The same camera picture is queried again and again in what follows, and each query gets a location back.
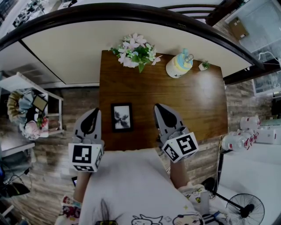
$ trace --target white plant pot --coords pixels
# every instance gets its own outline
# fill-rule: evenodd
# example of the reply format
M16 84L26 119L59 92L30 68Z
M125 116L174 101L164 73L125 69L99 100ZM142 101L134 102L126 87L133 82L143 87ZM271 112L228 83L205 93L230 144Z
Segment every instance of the white plant pot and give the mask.
M199 65L199 69L200 69L201 71L207 69L207 68L205 68L202 64L203 64L203 63L201 63L201 64Z

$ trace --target cardboard box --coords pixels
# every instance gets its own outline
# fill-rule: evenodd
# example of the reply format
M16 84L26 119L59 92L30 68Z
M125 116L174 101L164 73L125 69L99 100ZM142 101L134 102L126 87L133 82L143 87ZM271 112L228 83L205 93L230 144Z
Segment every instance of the cardboard box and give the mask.
M237 40L241 40L243 37L249 35L238 17L232 20L228 25Z

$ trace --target smartphone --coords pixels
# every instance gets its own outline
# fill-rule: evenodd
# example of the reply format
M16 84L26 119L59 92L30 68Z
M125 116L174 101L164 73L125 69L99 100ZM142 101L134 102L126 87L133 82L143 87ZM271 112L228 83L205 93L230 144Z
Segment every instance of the smartphone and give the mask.
M74 186L76 186L76 183L77 183L77 177L73 177L73 178L71 178L71 179L72 179L72 182L73 182Z

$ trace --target white baseboard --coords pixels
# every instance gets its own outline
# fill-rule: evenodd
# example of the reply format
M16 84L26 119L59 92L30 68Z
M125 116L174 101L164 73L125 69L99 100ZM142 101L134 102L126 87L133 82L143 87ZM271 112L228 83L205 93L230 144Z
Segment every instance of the white baseboard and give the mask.
M74 84L65 84L63 82L55 83L45 83L39 85L40 87L47 88L67 88L67 87L99 87L100 83L74 83Z

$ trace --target white t-shirt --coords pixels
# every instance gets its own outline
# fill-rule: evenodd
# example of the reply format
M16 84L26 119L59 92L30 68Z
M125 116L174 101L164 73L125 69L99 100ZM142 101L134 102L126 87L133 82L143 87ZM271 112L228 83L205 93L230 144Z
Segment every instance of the white t-shirt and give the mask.
M206 192L202 185L191 183L175 189L153 149L105 152L98 172L90 177L81 214L69 224L203 225L198 212L202 192ZM208 199L210 213L219 211L218 218L226 221L222 204L217 206L212 195Z

